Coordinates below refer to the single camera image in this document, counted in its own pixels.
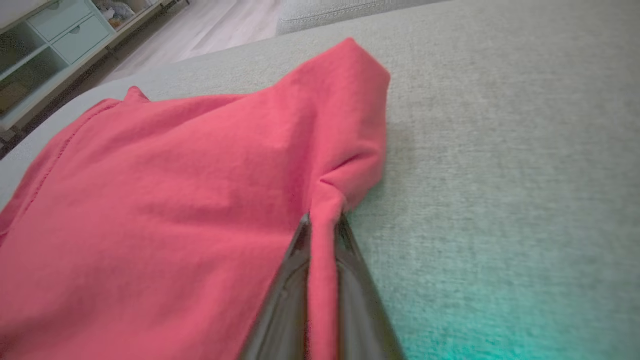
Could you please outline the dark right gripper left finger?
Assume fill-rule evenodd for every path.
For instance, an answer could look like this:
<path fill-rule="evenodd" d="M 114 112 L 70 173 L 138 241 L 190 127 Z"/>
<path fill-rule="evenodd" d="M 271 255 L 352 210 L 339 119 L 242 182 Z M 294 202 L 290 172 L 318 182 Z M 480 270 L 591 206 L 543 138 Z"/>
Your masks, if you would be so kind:
<path fill-rule="evenodd" d="M 312 225 L 304 214 L 238 356 L 240 360 L 307 357 L 307 283 Z"/>

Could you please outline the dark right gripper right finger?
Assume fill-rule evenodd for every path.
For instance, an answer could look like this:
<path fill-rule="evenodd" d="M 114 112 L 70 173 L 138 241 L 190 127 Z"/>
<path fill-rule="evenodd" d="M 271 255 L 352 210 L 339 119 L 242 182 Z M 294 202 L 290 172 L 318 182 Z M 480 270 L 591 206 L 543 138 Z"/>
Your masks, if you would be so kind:
<path fill-rule="evenodd" d="M 338 273 L 338 358 L 404 360 L 406 356 L 387 315 L 345 214 L 336 225 Z"/>

